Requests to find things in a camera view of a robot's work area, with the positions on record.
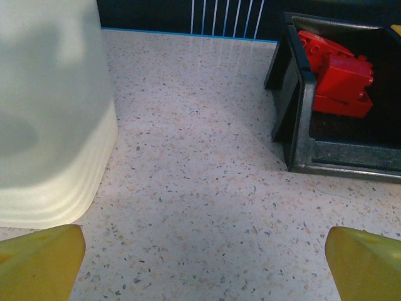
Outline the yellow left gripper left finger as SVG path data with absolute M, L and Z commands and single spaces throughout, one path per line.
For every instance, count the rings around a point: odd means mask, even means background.
M 0 301 L 68 301 L 84 255 L 77 224 L 0 241 Z

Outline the red lego brick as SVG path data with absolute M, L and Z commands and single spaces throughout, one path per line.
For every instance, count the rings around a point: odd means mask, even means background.
M 332 114 L 362 119 L 373 107 L 367 92 L 363 97 L 351 102 L 343 102 L 330 97 L 316 95 L 313 102 L 313 111 L 324 114 Z
M 354 54 L 342 45 L 310 31 L 301 30 L 298 32 L 298 36 L 305 49 L 313 73 L 320 72 L 329 54 L 343 55 L 347 58 L 354 57 Z
M 329 55 L 318 75 L 316 94 L 342 102 L 362 98 L 373 83 L 372 64 L 366 60 Z

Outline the cream knife block pink top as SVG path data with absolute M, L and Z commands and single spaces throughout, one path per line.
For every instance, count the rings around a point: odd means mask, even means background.
M 117 133 L 96 0 L 0 0 L 0 227 L 82 216 Z

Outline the black plastic bin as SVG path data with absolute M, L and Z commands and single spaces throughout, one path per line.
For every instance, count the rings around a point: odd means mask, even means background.
M 364 93 L 373 107 L 364 118 L 313 111 L 319 73 L 311 71 L 301 30 L 372 64 Z M 272 140 L 282 144 L 289 171 L 401 183 L 401 37 L 391 28 L 286 12 L 264 86 L 276 106 Z

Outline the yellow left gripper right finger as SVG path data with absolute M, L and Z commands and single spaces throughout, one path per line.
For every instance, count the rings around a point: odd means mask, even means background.
M 341 301 L 401 301 L 401 241 L 335 226 L 325 256 Z

